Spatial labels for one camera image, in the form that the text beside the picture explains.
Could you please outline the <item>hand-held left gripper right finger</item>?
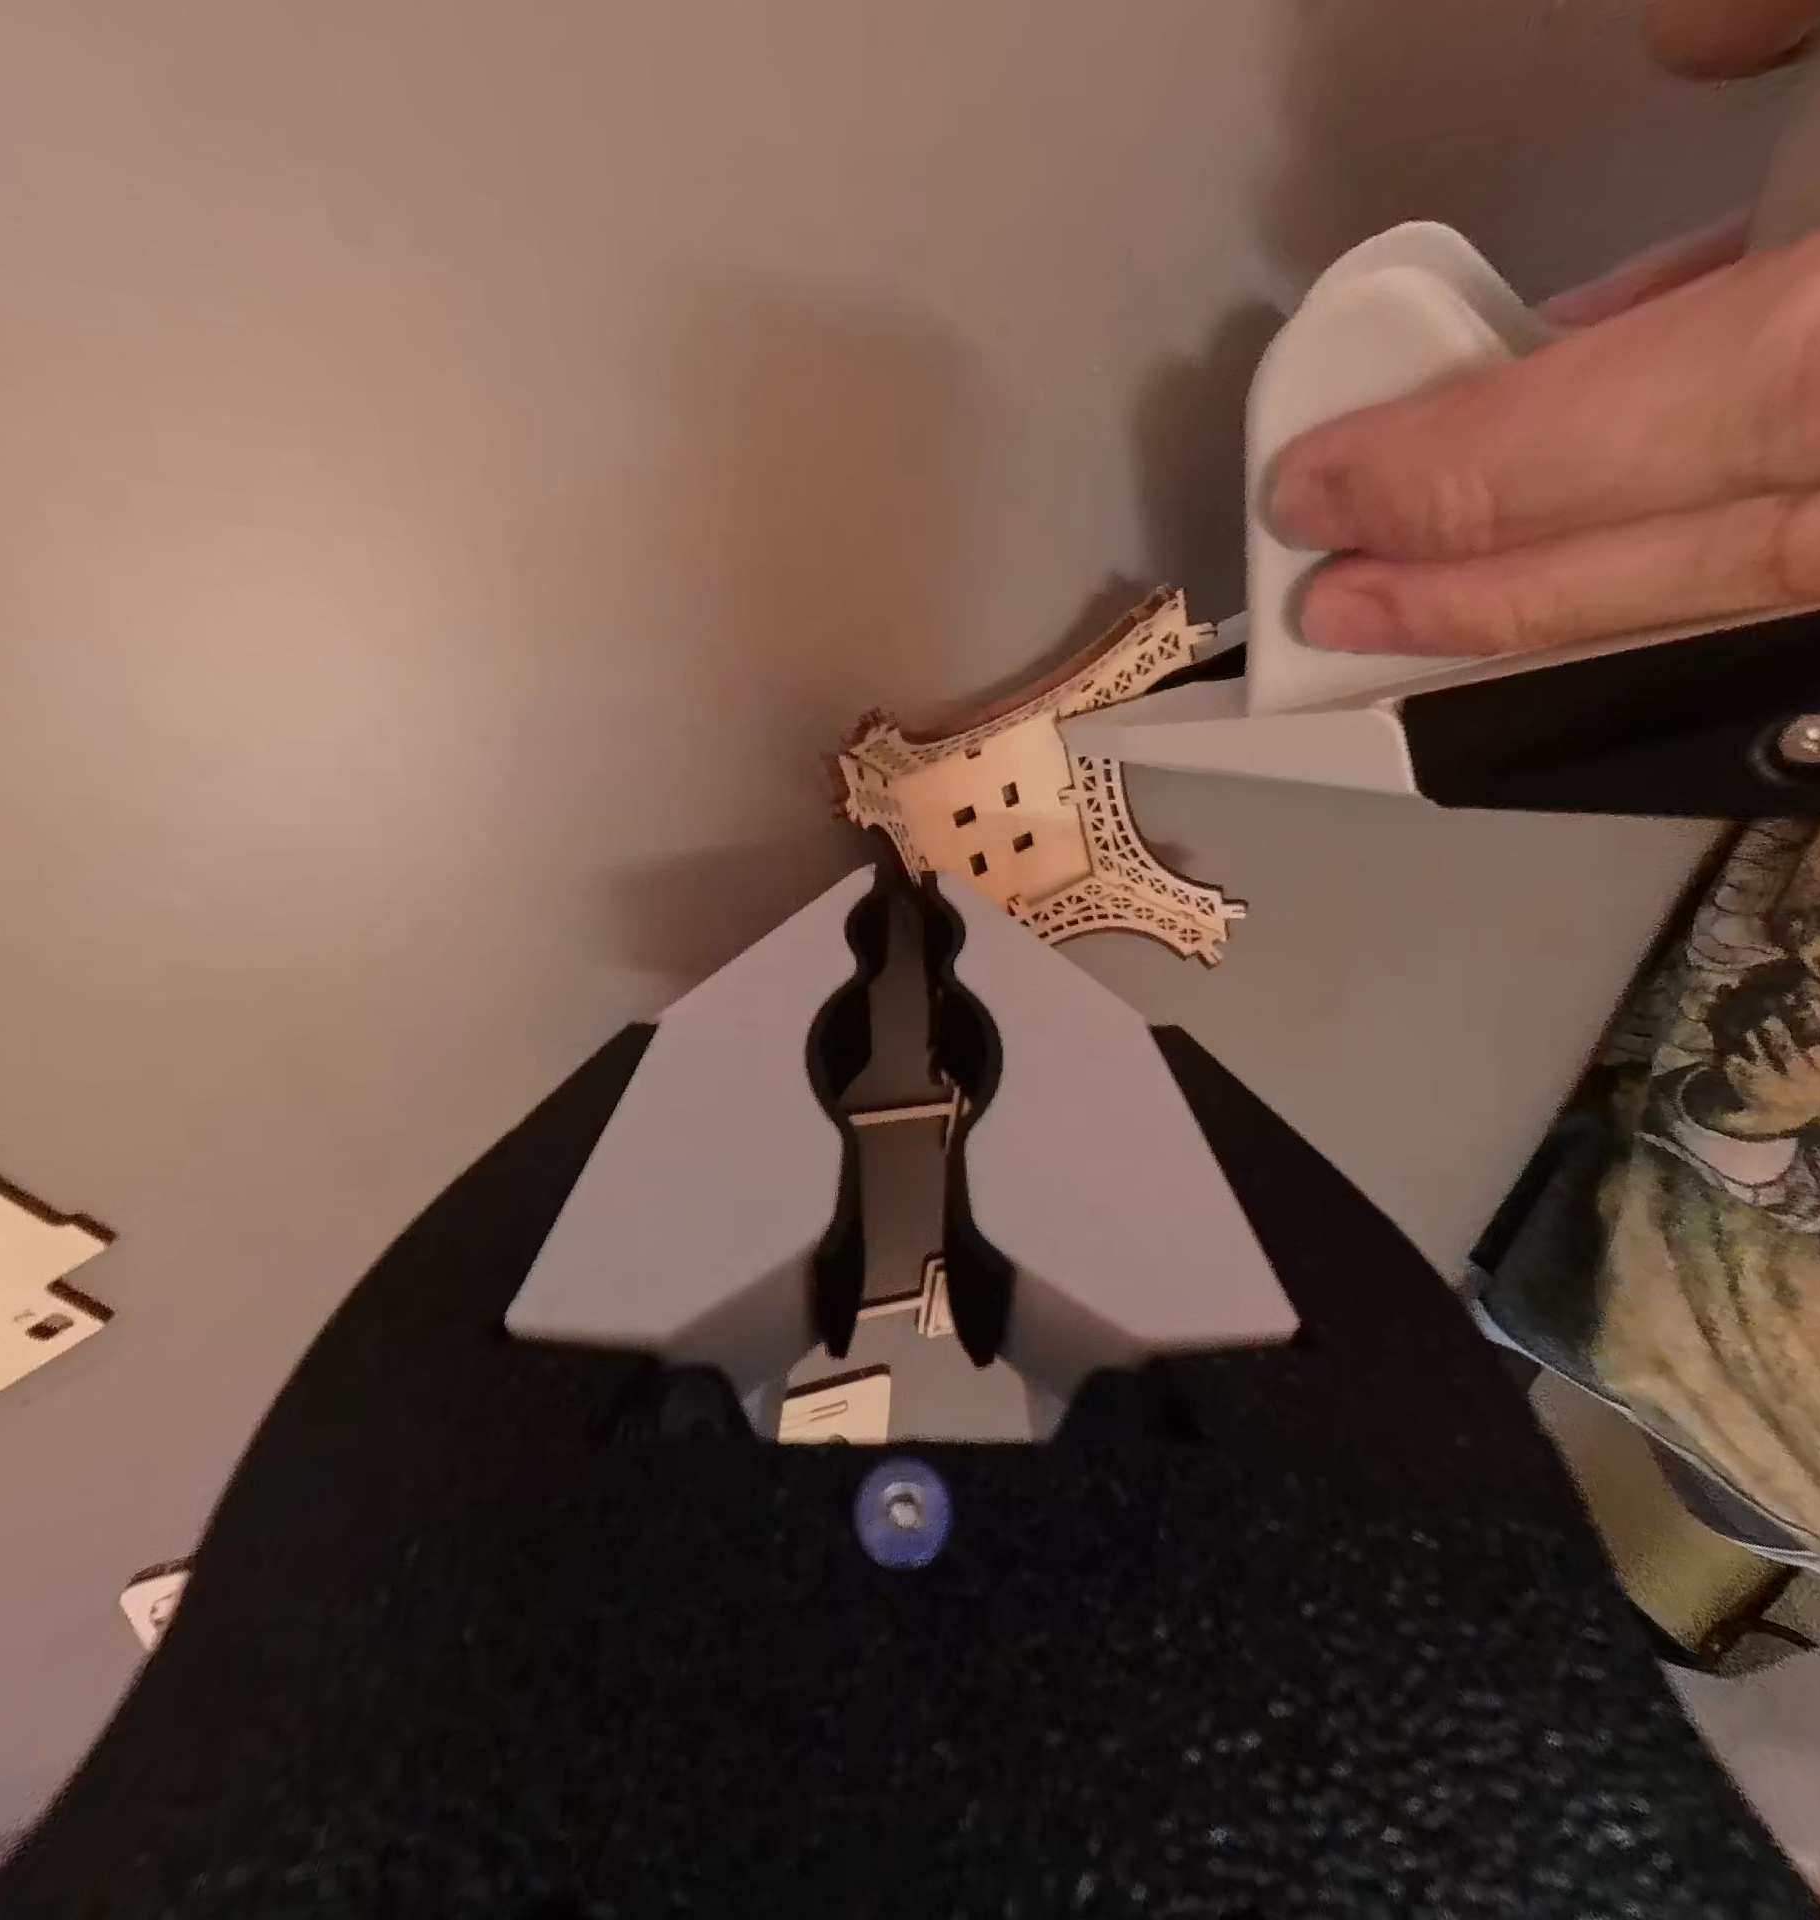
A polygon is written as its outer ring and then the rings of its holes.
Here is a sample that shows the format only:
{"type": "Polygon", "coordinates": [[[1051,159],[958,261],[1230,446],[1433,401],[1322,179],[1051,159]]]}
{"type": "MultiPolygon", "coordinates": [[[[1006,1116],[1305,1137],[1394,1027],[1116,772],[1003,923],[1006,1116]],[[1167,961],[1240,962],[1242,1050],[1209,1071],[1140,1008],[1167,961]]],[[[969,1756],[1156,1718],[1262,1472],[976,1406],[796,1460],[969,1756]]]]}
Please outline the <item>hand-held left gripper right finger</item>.
{"type": "Polygon", "coordinates": [[[1093,1375],[1298,1333],[1151,1024],[967,882],[926,887],[929,1039],[964,1116],[950,1312],[1046,1441],[1093,1375]]]}

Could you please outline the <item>small wooden puzzle piece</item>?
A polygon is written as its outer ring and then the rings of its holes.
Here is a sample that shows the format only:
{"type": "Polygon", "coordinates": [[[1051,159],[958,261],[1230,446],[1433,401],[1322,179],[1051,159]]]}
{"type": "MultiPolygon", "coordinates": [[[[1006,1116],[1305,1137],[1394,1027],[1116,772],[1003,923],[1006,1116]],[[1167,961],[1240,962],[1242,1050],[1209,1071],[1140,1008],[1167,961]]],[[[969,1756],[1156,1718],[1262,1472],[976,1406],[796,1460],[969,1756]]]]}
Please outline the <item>small wooden puzzle piece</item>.
{"type": "Polygon", "coordinates": [[[129,1620],[142,1658],[153,1655],[169,1633],[190,1575],[194,1558],[174,1558],[131,1572],[121,1591],[117,1607],[129,1620]]]}

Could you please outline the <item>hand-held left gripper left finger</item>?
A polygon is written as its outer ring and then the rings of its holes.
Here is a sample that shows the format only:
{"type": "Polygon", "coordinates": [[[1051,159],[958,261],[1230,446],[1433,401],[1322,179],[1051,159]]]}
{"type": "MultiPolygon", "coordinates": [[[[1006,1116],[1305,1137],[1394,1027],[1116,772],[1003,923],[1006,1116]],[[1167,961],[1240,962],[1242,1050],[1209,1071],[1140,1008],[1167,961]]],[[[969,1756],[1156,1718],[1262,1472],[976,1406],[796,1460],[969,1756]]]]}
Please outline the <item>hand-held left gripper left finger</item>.
{"type": "Polygon", "coordinates": [[[846,1355],[866,1302],[849,1092],[874,1057],[894,894],[860,866],[661,1014],[509,1339],[709,1369],[778,1438],[796,1362],[846,1355]]]}

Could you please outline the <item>wooden puzzle sheet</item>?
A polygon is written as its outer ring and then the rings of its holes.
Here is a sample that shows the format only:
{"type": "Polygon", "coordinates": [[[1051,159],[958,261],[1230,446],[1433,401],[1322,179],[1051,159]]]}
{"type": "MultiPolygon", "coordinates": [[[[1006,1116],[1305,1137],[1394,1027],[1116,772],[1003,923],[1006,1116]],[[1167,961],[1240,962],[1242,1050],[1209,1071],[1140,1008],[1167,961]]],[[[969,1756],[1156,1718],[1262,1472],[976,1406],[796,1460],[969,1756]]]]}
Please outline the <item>wooden puzzle sheet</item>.
{"type": "Polygon", "coordinates": [[[51,1210],[0,1172],[0,1397],[108,1326],[113,1306],[75,1273],[113,1242],[113,1228],[51,1210]]]}

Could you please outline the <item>person's right hand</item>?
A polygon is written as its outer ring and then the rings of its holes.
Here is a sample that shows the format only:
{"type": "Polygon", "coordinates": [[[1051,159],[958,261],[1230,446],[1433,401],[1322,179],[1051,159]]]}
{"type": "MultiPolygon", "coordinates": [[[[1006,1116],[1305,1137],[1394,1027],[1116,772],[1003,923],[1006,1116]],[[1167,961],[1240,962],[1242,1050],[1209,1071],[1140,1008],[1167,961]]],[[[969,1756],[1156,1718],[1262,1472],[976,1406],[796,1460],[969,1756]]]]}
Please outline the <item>person's right hand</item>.
{"type": "Polygon", "coordinates": [[[1499,657],[1820,608],[1820,125],[1801,193],[1545,306],[1550,345],[1265,475],[1322,653],[1499,657]]]}

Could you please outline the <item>printed cloth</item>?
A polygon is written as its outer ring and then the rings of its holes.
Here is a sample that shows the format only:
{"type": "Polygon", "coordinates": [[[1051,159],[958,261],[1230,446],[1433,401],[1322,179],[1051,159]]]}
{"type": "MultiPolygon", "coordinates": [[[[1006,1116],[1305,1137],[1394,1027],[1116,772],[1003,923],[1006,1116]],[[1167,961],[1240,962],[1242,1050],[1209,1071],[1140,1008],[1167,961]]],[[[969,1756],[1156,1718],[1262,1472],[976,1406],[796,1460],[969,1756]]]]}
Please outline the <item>printed cloth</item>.
{"type": "Polygon", "coordinates": [[[1734,839],[1471,1278],[1665,1648],[1820,1578],[1820,822],[1734,839]]]}

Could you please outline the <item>wooden tower model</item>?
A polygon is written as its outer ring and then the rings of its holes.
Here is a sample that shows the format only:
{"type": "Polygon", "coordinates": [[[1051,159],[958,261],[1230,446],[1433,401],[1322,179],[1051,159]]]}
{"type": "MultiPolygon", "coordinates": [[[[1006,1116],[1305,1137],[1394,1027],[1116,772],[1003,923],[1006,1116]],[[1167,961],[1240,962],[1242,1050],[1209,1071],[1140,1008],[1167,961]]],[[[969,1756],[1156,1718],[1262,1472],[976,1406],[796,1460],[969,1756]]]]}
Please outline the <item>wooden tower model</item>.
{"type": "Polygon", "coordinates": [[[1116,933],[1224,961],[1242,903],[1147,849],[1116,761],[1066,751],[1066,720],[1156,692],[1202,645],[1184,593],[1163,589],[1032,687],[933,733],[885,710],[853,723],[835,752],[841,814],[922,887],[925,955],[929,882],[967,882],[1053,950],[1116,933]]]}

